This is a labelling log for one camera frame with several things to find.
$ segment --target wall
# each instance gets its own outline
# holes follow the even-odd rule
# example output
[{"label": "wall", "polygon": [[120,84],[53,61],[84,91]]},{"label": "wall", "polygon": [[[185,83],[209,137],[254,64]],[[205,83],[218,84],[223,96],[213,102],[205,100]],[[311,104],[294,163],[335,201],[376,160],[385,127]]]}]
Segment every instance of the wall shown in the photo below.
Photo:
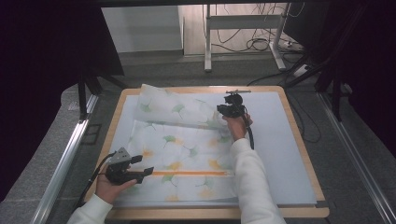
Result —
[{"label": "wall", "polygon": [[177,6],[102,8],[117,52],[182,49]]}]

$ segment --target white sleeve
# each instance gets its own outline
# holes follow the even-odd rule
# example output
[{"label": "white sleeve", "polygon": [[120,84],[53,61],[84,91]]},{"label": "white sleeve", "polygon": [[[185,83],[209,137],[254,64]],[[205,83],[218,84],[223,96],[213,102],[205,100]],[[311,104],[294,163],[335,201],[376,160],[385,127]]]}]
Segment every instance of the white sleeve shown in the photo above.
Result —
[{"label": "white sleeve", "polygon": [[87,203],[76,209],[67,224],[103,224],[111,208],[113,208],[113,205],[93,194]]},{"label": "white sleeve", "polygon": [[246,138],[231,147],[236,193],[242,211],[241,223],[286,223],[274,203],[262,160]]}]

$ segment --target wooden table edge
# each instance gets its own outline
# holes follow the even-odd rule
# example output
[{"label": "wooden table edge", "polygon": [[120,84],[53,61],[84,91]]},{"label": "wooden table edge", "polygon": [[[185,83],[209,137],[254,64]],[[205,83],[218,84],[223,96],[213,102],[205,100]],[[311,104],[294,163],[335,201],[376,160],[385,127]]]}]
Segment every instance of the wooden table edge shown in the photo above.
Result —
[{"label": "wooden table edge", "polygon": [[[199,87],[169,87],[164,88],[169,91],[178,93],[225,93],[226,91],[252,91],[252,92],[263,92],[263,91],[276,91],[279,94],[282,105],[284,106],[285,113],[287,115],[290,127],[292,129],[296,144],[300,150],[300,154],[303,159],[303,163],[306,171],[308,172],[311,185],[314,189],[317,202],[325,201],[323,192],[321,190],[318,178],[315,174],[315,170],[312,166],[309,155],[306,151],[303,138],[300,135],[300,131],[297,127],[297,123],[291,112],[291,108],[282,87],[279,86],[199,86]],[[128,95],[137,95],[140,93],[139,89],[125,89],[120,95],[120,99],[117,103],[114,116],[111,120],[110,126],[107,131],[105,142],[102,146],[101,153],[96,165],[99,165],[100,161],[109,153],[111,143],[114,137],[114,133],[117,129],[120,115],[122,113],[123,104],[126,101]],[[96,186],[96,180],[93,182],[91,188],[88,190],[85,201],[88,201],[94,193],[94,186]],[[330,214],[329,207],[315,207],[315,206],[299,206],[292,208],[279,208],[283,217],[327,217]],[[239,219],[240,210],[238,207],[216,207],[216,208],[113,208],[107,215],[110,219]]]}]

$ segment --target person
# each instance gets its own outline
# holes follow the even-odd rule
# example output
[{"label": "person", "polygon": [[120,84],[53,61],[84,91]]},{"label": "person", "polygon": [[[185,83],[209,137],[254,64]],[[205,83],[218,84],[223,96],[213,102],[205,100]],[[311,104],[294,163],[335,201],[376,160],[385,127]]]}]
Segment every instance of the person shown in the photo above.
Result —
[{"label": "person", "polygon": [[[250,124],[250,115],[245,115]],[[274,203],[265,168],[255,150],[250,147],[245,138],[247,128],[244,120],[223,117],[233,136],[233,145],[230,153],[233,158],[236,193],[241,210],[242,224],[285,224],[278,207]],[[112,185],[105,175],[99,175],[96,183],[96,192],[82,207],[78,208],[67,223],[104,223],[107,213],[113,207],[114,200],[124,190],[136,184],[131,180],[120,186]]]}]

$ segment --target metal frame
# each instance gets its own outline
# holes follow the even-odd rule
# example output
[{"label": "metal frame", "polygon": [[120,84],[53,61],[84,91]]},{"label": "metal frame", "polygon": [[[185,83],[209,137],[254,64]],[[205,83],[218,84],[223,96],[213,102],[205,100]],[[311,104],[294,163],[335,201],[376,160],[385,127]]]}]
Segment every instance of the metal frame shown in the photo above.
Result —
[{"label": "metal frame", "polygon": [[88,122],[90,121],[91,113],[96,105],[97,99],[97,96],[91,95],[87,103],[88,116],[86,119],[81,120],[73,131],[73,134],[66,146],[66,149],[64,150],[64,154],[62,155],[61,160],[56,167],[56,170],[47,186],[46,191],[44,192],[43,197],[41,198],[37,209],[35,210],[35,214],[30,223],[45,223],[47,221],[52,206],[56,201],[62,184],[64,183],[67,172],[69,171],[70,165],[76,155],[78,145],[82,139],[83,134],[85,133]]},{"label": "metal frame", "polygon": [[361,154],[355,147],[352,139],[349,137],[349,134],[347,133],[347,130],[345,129],[343,123],[341,121],[338,121],[338,118],[332,112],[332,103],[327,93],[318,93],[318,98],[322,102],[323,107],[332,123],[332,126],[337,132],[338,137],[343,143],[349,158],[351,159],[353,165],[356,168],[356,171],[361,177],[361,181],[363,182],[364,187],[366,187],[376,208],[378,209],[379,214],[384,219],[384,223],[396,223],[396,216],[389,205],[388,199],[386,198],[382,189],[376,183],[373,175],[370,173],[367,165],[361,157]]},{"label": "metal frame", "polygon": [[227,29],[276,29],[274,41],[269,43],[270,49],[280,71],[285,71],[286,66],[279,54],[277,45],[283,31],[283,26],[288,15],[290,3],[286,4],[281,15],[238,15],[238,16],[211,16],[210,5],[206,5],[206,42],[205,42],[205,71],[212,71],[211,30]]}]

